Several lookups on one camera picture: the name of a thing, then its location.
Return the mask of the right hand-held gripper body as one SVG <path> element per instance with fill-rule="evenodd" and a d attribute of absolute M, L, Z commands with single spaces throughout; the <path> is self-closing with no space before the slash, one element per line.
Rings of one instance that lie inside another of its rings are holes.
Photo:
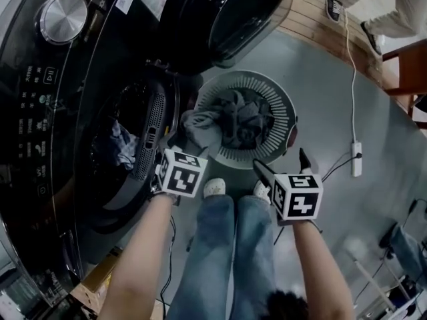
<path fill-rule="evenodd" d="M 280 220 L 313 221 L 318 216 L 323 193 L 318 174 L 275 174 L 272 205 Z"/>

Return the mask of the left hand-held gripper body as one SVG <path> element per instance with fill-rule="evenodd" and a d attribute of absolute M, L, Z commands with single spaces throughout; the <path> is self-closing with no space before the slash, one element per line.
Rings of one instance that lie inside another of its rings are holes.
<path fill-rule="evenodd" d="M 155 193 L 172 197 L 194 198 L 199 189 L 208 160 L 184 152 L 165 149 L 155 168 Z"/>

